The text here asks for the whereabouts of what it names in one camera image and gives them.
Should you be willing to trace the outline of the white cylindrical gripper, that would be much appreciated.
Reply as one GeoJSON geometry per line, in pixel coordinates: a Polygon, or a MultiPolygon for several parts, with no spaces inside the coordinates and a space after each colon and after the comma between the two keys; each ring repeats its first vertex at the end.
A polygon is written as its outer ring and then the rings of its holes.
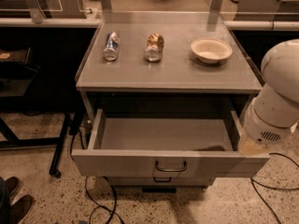
{"type": "Polygon", "coordinates": [[[240,136],[238,152],[247,156],[266,153],[267,145],[283,143],[297,125],[297,103],[256,97],[245,113],[245,131],[240,136]]]}

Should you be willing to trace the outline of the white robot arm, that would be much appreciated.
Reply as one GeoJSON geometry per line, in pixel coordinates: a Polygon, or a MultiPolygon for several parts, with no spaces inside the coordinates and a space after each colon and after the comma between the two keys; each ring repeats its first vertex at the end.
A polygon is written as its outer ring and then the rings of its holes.
{"type": "Polygon", "coordinates": [[[299,39],[275,45],[261,63],[264,85],[245,113],[238,143],[241,154],[265,153],[283,143],[299,121],[299,39]]]}

